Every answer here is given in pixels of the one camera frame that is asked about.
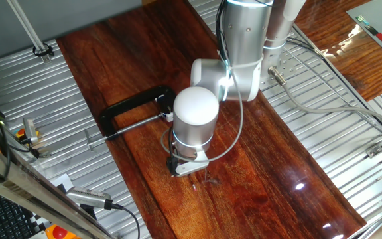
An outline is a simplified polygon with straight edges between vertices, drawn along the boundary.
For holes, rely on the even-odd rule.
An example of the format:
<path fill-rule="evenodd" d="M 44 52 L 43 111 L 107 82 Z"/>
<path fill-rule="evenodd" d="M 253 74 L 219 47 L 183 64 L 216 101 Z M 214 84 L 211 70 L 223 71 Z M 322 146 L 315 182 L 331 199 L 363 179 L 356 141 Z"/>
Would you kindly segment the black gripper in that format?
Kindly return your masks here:
<path fill-rule="evenodd" d="M 178 159 L 174 156 L 167 157 L 166 166 L 172 176 L 178 176 L 176 169 L 178 167 Z"/>

